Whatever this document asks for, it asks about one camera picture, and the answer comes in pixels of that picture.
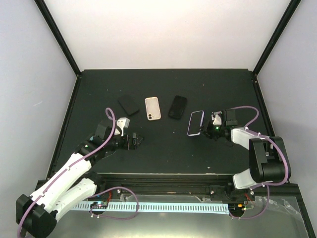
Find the black wallet pouch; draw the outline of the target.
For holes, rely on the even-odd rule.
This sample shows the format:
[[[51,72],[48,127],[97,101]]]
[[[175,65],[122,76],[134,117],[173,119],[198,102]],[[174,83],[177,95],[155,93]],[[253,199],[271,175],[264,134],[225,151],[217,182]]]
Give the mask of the black wallet pouch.
[[[139,112],[138,105],[130,95],[122,95],[117,100],[128,116]]]

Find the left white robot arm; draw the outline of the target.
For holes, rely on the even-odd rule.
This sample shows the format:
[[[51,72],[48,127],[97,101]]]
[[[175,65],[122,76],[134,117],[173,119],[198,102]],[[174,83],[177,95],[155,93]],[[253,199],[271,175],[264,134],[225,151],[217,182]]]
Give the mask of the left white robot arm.
[[[90,197],[100,198],[106,185],[91,168],[117,149],[135,150],[144,137],[127,133],[130,120],[119,118],[113,122],[102,121],[95,133],[78,145],[68,161],[44,185],[16,201],[17,237],[30,234],[46,238],[58,221],[76,204]]]

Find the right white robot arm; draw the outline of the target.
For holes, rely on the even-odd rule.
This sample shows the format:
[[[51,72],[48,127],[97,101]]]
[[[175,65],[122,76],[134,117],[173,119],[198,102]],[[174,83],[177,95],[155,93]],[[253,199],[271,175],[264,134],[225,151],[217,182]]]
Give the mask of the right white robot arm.
[[[256,115],[240,127],[236,119],[238,109],[252,109]],[[249,151],[249,168],[233,175],[233,183],[225,187],[225,194],[231,200],[238,199],[243,194],[243,189],[280,186],[291,177],[283,139],[249,129],[259,115],[259,110],[253,106],[238,106],[213,112],[208,122],[199,127],[199,132],[210,139],[218,140],[223,137]]]

